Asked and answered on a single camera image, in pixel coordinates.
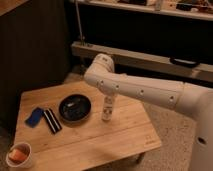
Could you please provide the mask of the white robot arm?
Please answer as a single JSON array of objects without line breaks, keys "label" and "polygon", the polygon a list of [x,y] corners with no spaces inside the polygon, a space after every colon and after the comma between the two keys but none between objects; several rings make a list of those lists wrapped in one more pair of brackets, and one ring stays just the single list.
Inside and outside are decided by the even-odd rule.
[{"label": "white robot arm", "polygon": [[192,116],[197,121],[188,171],[213,171],[213,88],[114,72],[114,61],[98,54],[85,81],[104,94],[121,94]]}]

